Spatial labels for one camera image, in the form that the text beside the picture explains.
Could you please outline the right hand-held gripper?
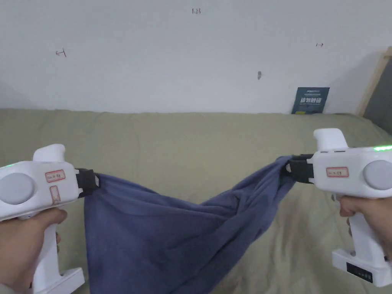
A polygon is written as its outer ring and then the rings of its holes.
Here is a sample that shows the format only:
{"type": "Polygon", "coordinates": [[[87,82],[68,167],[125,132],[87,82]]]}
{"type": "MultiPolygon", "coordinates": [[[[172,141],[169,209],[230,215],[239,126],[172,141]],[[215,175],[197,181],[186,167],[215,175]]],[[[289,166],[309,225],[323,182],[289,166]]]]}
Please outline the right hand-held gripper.
{"type": "MultiPolygon", "coordinates": [[[[285,165],[285,174],[295,182],[314,184],[339,196],[367,199],[392,195],[392,147],[350,148],[340,129],[314,131],[317,151],[294,155],[285,165]]],[[[333,266],[372,284],[392,282],[389,260],[374,231],[362,214],[350,217],[354,248],[332,252],[333,266]]]]}

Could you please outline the person's right hand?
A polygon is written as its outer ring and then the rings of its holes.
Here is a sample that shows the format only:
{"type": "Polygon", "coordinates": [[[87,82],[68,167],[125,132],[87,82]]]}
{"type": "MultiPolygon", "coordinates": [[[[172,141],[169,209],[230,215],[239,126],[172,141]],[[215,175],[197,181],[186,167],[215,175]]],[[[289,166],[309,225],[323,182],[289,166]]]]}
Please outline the person's right hand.
{"type": "Polygon", "coordinates": [[[392,198],[367,199],[353,196],[342,196],[340,215],[353,217],[361,213],[367,224],[375,232],[386,257],[392,258],[392,198]]]}

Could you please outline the person's left hand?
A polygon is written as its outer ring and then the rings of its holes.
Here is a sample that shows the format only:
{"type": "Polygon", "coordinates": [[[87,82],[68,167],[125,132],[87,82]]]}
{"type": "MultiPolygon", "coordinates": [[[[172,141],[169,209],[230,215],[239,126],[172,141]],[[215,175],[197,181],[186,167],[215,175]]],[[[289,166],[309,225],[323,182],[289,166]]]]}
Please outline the person's left hand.
{"type": "Polygon", "coordinates": [[[18,294],[30,288],[45,230],[51,225],[61,224],[66,218],[65,210],[52,208],[29,219],[0,223],[1,285],[18,294]]]}

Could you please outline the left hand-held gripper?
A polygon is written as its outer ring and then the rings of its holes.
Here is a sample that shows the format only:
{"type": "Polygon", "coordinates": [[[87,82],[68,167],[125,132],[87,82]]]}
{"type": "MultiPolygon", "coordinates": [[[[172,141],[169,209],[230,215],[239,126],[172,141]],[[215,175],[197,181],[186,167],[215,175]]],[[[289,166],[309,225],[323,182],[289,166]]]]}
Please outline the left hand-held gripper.
{"type": "MultiPolygon", "coordinates": [[[[31,161],[0,169],[0,219],[28,219],[53,207],[76,201],[101,187],[93,170],[65,161],[65,147],[52,144],[37,149],[31,161]]],[[[59,271],[56,226],[44,233],[32,282],[33,290],[76,290],[85,283],[82,268],[59,271]]]]}

